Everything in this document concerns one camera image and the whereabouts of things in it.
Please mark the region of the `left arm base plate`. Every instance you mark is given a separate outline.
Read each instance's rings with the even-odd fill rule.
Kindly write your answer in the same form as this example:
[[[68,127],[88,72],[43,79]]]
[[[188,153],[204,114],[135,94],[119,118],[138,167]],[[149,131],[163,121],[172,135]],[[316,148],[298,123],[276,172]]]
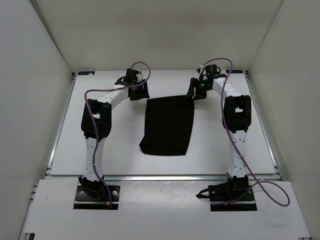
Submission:
[[[98,192],[85,189],[80,183],[75,192],[73,209],[76,210],[118,210],[120,200],[120,185],[109,185],[111,196],[102,186]]]

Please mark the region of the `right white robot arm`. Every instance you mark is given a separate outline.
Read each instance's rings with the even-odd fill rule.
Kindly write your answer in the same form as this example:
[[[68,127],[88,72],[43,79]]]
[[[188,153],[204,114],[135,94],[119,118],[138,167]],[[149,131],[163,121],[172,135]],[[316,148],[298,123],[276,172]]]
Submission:
[[[207,98],[207,92],[214,90],[220,96],[222,125],[229,136],[229,167],[227,178],[231,181],[248,178],[245,157],[245,143],[252,123],[252,100],[249,95],[238,92],[227,80],[227,75],[215,65],[200,66],[198,78],[191,78],[187,96],[193,100]]]

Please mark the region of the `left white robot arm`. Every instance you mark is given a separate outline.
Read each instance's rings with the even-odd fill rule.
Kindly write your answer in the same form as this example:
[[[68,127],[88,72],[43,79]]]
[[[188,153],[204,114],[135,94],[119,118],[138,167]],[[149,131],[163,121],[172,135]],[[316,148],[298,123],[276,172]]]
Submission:
[[[104,195],[103,150],[112,128],[112,111],[126,99],[138,101],[150,97],[148,79],[139,69],[128,68],[112,89],[89,89],[84,93],[81,130],[86,142],[85,173],[79,177],[82,186],[93,199]]]

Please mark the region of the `black skirt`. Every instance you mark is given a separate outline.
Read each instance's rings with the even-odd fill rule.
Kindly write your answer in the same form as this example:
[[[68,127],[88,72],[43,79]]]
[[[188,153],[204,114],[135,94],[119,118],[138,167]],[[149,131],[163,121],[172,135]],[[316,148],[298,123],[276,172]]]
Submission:
[[[140,150],[151,156],[184,156],[190,144],[195,105],[190,96],[148,99]]]

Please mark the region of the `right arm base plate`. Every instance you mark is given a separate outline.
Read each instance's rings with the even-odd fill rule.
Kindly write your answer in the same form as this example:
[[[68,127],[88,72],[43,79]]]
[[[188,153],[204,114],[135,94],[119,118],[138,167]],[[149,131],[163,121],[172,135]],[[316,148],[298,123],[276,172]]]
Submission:
[[[258,210],[247,177],[228,179],[224,183],[209,185],[196,197],[208,199],[211,212],[254,212]]]

